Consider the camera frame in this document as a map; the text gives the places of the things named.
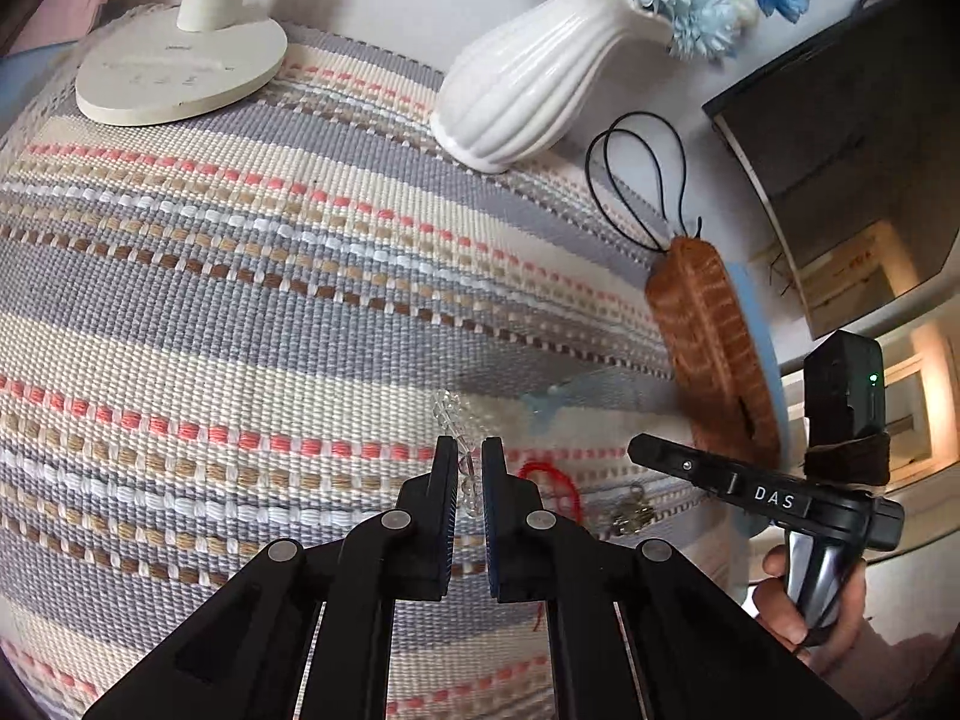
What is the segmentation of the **person's right hand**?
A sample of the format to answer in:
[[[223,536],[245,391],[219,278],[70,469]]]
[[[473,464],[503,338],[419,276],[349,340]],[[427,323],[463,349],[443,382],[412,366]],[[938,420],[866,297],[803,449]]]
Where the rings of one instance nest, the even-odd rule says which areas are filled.
[[[804,616],[789,600],[781,577],[788,566],[788,548],[776,546],[763,558],[766,578],[754,591],[757,621],[786,649],[793,652],[807,667],[826,673],[856,643],[864,624],[867,583],[866,562],[859,561],[838,597],[838,616],[825,642],[807,649],[809,635]]]

